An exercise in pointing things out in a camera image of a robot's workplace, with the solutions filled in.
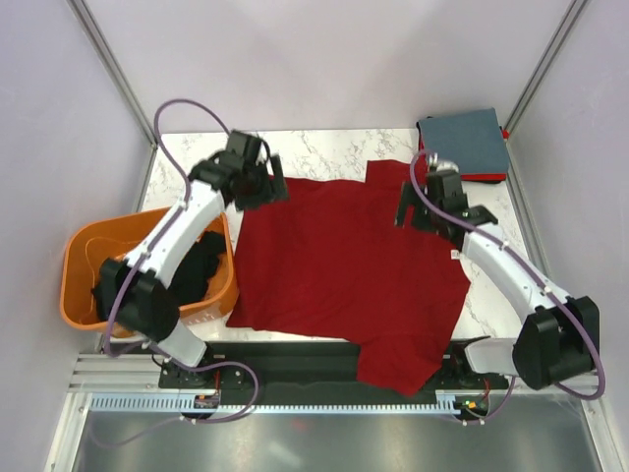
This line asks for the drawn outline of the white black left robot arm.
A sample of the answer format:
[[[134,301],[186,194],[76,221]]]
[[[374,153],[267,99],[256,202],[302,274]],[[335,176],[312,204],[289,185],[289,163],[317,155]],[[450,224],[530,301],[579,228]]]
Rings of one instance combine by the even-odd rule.
[[[203,230],[227,207],[258,209],[289,197],[281,160],[266,140],[234,130],[223,149],[198,162],[184,176],[183,196],[147,236],[121,259],[106,259],[98,287],[106,319],[139,333],[149,347],[178,368],[194,386],[215,376],[208,344],[181,320],[169,291],[173,277]]]

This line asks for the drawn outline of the dark red t shirt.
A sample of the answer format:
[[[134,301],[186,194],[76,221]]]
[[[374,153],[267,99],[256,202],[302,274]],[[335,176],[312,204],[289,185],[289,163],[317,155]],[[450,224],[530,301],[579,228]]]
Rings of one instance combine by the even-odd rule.
[[[339,338],[360,382],[404,395],[439,370],[470,280],[450,243],[394,223],[407,164],[372,161],[364,181],[291,179],[285,202],[245,213],[232,328]]]

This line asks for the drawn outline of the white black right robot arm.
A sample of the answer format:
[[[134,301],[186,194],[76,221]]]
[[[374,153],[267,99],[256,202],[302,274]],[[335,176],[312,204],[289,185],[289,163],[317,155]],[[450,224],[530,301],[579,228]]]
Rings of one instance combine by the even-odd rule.
[[[484,272],[522,322],[515,338],[466,341],[449,365],[454,382],[469,387],[485,374],[500,374],[540,390],[595,372],[598,389],[604,389],[596,303],[571,296],[513,247],[489,209],[469,205],[457,171],[433,170],[424,186],[416,178],[404,182],[395,223],[450,242]]]

